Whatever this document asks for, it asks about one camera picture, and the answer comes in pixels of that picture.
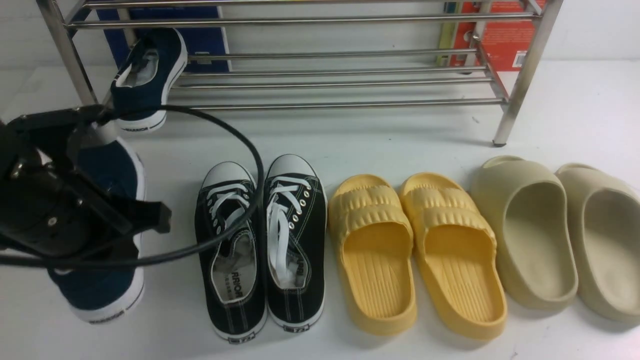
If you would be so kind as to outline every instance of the white rubber toe cap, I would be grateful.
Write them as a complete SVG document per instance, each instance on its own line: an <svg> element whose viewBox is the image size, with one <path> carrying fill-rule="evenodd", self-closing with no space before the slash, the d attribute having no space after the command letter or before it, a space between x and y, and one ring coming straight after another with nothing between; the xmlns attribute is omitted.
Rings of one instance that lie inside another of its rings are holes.
<svg viewBox="0 0 640 360"><path fill-rule="evenodd" d="M204 178L204 182L202 183L202 188L232 180L250 180L253 182L249 171L242 167L242 165L227 161L217 164L209 170L207 177Z"/></svg>
<svg viewBox="0 0 640 360"><path fill-rule="evenodd" d="M309 165L303 158L293 154L282 155L277 158L271 165L267 177L275 177L282 174L305 174L316 176L311 165Z"/></svg>

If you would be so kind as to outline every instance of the metal shoe rack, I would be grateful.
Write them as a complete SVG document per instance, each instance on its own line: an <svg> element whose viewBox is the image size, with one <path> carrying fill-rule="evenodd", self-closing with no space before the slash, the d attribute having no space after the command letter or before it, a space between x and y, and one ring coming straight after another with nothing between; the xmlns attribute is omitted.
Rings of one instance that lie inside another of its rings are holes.
<svg viewBox="0 0 640 360"><path fill-rule="evenodd" d="M522 12L491 13L492 1L481 1L479 13L468 14L433 14L433 15L388 15L388 16L350 16L350 17L288 17L288 18L251 18L251 19L211 19L211 20L131 20L128 9L144 7L175 7L175 6L235 6L235 5L270 5L287 4L316 4L330 6L333 4L366 4L397 3L394 0L115 0L94 1L79 0L71 12L64 17L57 4L57 0L36 0L44 21L51 32L56 47L61 54L69 76L85 105L99 103L91 83L84 71L82 61L76 51L73 37L78 30L84 29L122 29L129 45L136 41L134 28L206 28L231 26L286 26L286 25L314 25L330 26L335 24L388 24L398 22L475 22L476 28L472 36L469 49L417 49L398 51L350 51L340 53L261 53L261 54L227 54L227 55L194 55L190 60L261 60L261 59L308 59L308 58L367 58L382 56L415 56L415 55L467 55L463 67L430 67L398 68L398 69L349 69L349 70L265 70L260 72L237 71L230 72L228 78L289 78L289 77L340 77L340 76L372 76L372 75L406 75L406 74L446 74L482 72L484 77L455 77L437 79L410 80L376 80L376 81L308 81L297 83L252 83L252 84L210 84L210 85L182 85L189 89L227 89L227 90L260 90L260 89L309 89L309 88L369 88L379 86L423 86L423 85L462 85L472 83L486 83L491 86L495 97L480 99L446 99L446 100L407 100L407 101L370 101L370 102L318 102L298 104L247 104L247 105L219 105L194 106L205 111L230 110L296 110L296 109L350 109L350 108L405 108L429 106L466 106L466 105L494 105L501 106L504 115L496 132L493 144L504 146L511 128L515 123L518 112L531 84L549 34L556 21L563 0L547 0L547 5L541 9L535 0L519 0ZM402 0L402 2L442 3L442 0ZM87 21L93 10L117 9L120 20L115 21ZM508 95L497 73L487 61L483 51L483 33L488 21L531 21L536 33L529 47L526 59L518 75L515 87ZM183 74L185 78L219 78L221 74Z"/></svg>

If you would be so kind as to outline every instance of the book cover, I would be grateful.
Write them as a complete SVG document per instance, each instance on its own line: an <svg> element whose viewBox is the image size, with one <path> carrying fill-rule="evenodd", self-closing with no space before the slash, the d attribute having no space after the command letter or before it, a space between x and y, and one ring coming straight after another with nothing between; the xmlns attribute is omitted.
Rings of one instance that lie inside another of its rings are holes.
<svg viewBox="0 0 640 360"><path fill-rule="evenodd" d="M544 8L547 0L536 0ZM521 12L513 1L492 4L493 13ZM489 22L484 31L483 47L496 71L519 71L524 64L535 29L530 21Z"/></svg>

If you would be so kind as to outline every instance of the white floor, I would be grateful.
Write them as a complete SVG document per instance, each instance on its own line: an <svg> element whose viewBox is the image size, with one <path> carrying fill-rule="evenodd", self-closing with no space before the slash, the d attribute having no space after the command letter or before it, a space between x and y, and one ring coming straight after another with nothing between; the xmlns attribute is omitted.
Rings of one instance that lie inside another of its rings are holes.
<svg viewBox="0 0 640 360"><path fill-rule="evenodd" d="M90 68L89 72L97 92L103 96L113 69ZM507 84L513 84L513 76L505 78ZM4 108L0 101L4 120L22 113L78 105L63 69L40 68L20 86L17 83L17 79L12 80L13 88L0 88L3 98L15 94ZM409 96L407 90L371 91L369 95ZM442 95L434 93L435 89L424 91ZM446 96L454 97L490 95L488 88L482 86L444 91ZM361 173L382 176L397 186L416 172L439 172L468 186L474 170L500 154L539 161L552 171L567 162L584 162L624 179L640 191L637 94L639 62L543 62L508 145L501 149L490 146L501 114L494 106L218 115L229 119L256 144L265 165L290 152L306 158L323 180L329 196L345 178ZM207 94L223 102L232 95ZM308 101L297 93L286 96ZM360 96L353 90L314 94L343 101ZM260 101L255 94L245 95L244 99ZM195 243L193 212L198 187L213 165L233 160L255 170L249 152L237 140L204 121L180 115L171 116L151 136L131 138L131 143L147 168L148 197L162 200L173 209L172 233L147 234L143 242L147 254ZM320 322L311 331L298 335L284 333L268 322L255 340L239 347L224 343L211 329L197 257L148 268L147 290L140 306L131 315L105 326L76 320L44 271L0 268L0 357L640 358L640 328L630 329L605 320L579 299L558 314L527 310L509 299L504 334L489 343L462 338L439 320L417 269L414 273L419 319L415 326L393 338L370 336L359 331L348 317L333 252L327 243L327 301Z"/></svg>

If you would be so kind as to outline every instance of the canvas sneaker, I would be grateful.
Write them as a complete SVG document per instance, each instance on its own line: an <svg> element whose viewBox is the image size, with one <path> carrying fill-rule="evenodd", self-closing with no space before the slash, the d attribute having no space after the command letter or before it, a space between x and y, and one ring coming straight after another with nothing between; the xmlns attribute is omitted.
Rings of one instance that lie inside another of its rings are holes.
<svg viewBox="0 0 640 360"><path fill-rule="evenodd" d="M145 199L145 172L138 155L121 138L108 145L81 149L78 167L103 190L136 200ZM92 259L136 259L141 234L120 241ZM129 270L48 269L49 277L80 319L108 323L140 303L144 292L142 268Z"/></svg>
<svg viewBox="0 0 640 360"><path fill-rule="evenodd" d="M301 157L277 158L264 185L269 312L284 331L303 332L324 307L326 197Z"/></svg>
<svg viewBox="0 0 640 360"><path fill-rule="evenodd" d="M202 183L195 212L198 243L222 233L241 217L254 196L255 181L241 165L212 168ZM214 330L231 344L255 338L267 319L256 211L217 247L200 253L209 317Z"/></svg>
<svg viewBox="0 0 640 360"><path fill-rule="evenodd" d="M118 113L165 105L169 90L188 62L187 48L176 29L152 29L133 47L111 84ZM118 119L125 131L148 133L160 128L166 111L148 111Z"/></svg>

